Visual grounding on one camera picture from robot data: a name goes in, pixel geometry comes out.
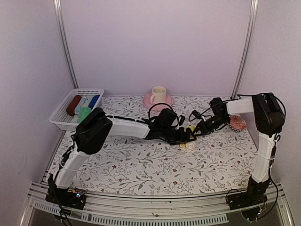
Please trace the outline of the white plastic basket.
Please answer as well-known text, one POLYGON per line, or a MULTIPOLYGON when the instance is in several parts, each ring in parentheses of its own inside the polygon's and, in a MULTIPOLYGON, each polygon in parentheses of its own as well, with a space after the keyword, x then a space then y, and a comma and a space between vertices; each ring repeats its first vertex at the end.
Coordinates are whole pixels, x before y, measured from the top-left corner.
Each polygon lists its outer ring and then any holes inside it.
POLYGON ((61 130, 74 131, 86 115, 102 103, 103 89, 73 89, 49 118, 61 130))

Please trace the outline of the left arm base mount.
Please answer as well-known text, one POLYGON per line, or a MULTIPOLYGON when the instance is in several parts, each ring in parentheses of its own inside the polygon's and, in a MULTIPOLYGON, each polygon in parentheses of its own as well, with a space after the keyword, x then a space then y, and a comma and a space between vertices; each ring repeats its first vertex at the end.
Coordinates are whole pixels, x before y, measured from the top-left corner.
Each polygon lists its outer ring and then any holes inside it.
POLYGON ((50 203, 83 210, 86 204, 87 196, 79 190, 61 189, 56 186, 50 187, 45 200, 50 203))

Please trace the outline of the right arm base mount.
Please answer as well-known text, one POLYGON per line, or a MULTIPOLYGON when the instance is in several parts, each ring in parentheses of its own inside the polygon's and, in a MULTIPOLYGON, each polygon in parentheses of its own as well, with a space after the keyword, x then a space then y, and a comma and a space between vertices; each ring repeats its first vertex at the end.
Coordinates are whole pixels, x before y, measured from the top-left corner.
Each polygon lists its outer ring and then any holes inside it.
POLYGON ((249 186, 245 192, 227 193, 225 200, 230 210, 241 209, 266 202, 267 188, 249 186))

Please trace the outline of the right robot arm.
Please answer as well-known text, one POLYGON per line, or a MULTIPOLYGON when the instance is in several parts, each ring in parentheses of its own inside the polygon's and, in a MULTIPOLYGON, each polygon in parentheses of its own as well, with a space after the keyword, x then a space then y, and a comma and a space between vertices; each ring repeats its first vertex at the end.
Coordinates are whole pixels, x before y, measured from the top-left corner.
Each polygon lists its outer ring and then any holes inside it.
POLYGON ((256 164, 249 178, 248 189, 243 195, 247 205, 254 205, 261 198, 261 191, 271 181, 270 169, 275 159, 276 143, 286 120, 284 104, 273 93, 240 95, 238 99, 222 100, 213 98, 209 109, 213 116, 204 119, 202 113, 193 111, 191 114, 199 123, 192 131, 193 136, 205 136, 220 126, 230 124, 230 117, 239 114, 253 113, 259 136, 256 164))

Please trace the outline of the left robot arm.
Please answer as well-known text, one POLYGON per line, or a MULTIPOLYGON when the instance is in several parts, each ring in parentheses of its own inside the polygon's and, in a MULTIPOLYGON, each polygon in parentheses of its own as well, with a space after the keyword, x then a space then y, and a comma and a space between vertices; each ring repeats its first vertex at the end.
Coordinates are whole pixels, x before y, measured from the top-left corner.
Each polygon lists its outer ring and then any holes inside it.
POLYGON ((59 204, 66 204, 70 200, 67 190, 72 178, 89 156, 101 150, 108 136, 160 139, 169 145, 195 141, 192 130, 182 127, 183 120, 183 116, 178 116, 170 108, 164 108, 157 116, 140 120, 106 115, 99 107, 94 109, 77 126, 75 134, 71 136, 72 145, 62 155, 57 173, 48 178, 52 197, 59 204))

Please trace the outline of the yellow patterned towel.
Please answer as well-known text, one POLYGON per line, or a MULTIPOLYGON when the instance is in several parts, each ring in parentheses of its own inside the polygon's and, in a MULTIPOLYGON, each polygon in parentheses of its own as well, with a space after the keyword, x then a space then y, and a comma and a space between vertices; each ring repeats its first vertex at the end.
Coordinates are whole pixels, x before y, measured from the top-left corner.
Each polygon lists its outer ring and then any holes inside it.
POLYGON ((184 130, 185 132, 185 141, 183 143, 180 143, 179 147, 186 149, 188 151, 193 151, 197 146, 197 138, 193 134, 195 127, 189 126, 187 129, 184 130))

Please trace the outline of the green microfibre towel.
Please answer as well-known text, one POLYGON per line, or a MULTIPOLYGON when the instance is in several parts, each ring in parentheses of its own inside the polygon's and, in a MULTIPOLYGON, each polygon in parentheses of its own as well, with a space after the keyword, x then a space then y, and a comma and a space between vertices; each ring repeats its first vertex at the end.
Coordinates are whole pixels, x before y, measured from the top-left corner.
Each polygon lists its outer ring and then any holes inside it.
POLYGON ((78 123, 81 123, 91 112, 91 108, 89 107, 81 107, 78 123))

